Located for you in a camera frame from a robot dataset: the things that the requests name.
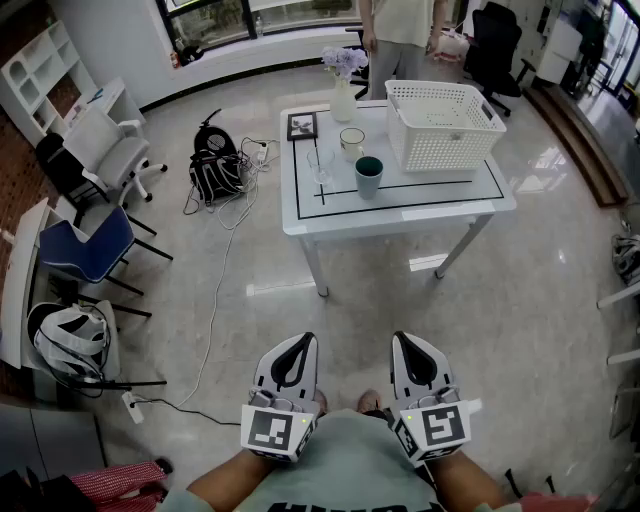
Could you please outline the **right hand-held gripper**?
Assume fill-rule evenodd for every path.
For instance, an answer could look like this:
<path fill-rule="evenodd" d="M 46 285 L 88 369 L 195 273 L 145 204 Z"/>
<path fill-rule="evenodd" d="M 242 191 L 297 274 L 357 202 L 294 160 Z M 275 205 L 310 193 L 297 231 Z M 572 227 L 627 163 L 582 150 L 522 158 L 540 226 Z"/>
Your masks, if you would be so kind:
<path fill-rule="evenodd" d="M 447 387 L 454 377 L 440 350 L 414 334 L 396 331 L 391 363 L 398 399 L 392 406 L 392 432 L 411 463 L 449 456 L 471 440 L 470 417 L 482 409 L 482 400 L 461 399 L 456 387 Z"/>

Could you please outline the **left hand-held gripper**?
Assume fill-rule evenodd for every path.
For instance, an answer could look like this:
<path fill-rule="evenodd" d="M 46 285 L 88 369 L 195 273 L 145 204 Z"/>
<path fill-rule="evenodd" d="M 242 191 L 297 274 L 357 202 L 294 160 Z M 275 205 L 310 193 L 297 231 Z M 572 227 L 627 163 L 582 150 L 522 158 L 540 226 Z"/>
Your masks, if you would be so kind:
<path fill-rule="evenodd" d="M 297 462 L 317 427 L 318 341 L 302 333 L 259 361 L 249 403 L 242 406 L 241 447 L 279 462 Z M 289 399 L 302 399 L 298 402 Z"/>

